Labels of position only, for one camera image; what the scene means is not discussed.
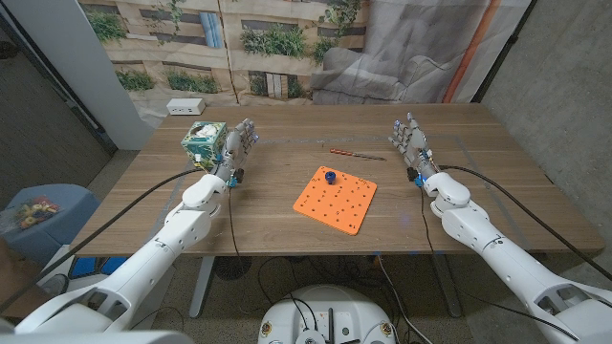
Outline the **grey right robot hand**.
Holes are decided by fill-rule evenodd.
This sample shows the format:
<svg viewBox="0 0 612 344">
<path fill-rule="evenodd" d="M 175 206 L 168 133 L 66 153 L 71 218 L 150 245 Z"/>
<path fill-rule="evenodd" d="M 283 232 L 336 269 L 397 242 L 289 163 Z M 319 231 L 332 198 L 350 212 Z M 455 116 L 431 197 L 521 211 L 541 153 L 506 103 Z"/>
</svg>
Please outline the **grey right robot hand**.
<svg viewBox="0 0 612 344">
<path fill-rule="evenodd" d="M 398 119 L 394 122 L 388 140 L 403 156 L 408 179 L 418 187 L 422 187 L 428 178 L 440 172 L 433 161 L 426 136 L 410 112 L 406 114 L 405 122 Z"/>
</svg>

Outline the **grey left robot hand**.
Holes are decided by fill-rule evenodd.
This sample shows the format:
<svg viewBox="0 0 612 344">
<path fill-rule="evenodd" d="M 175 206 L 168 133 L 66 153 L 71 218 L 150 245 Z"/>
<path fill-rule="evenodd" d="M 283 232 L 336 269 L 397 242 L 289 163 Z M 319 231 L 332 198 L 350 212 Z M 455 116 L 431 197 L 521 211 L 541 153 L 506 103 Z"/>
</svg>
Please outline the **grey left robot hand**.
<svg viewBox="0 0 612 344">
<path fill-rule="evenodd" d="M 221 159 L 212 173 L 231 187 L 241 183 L 247 156 L 258 139 L 253 120 L 245 118 L 239 122 L 229 131 L 221 150 Z"/>
</svg>

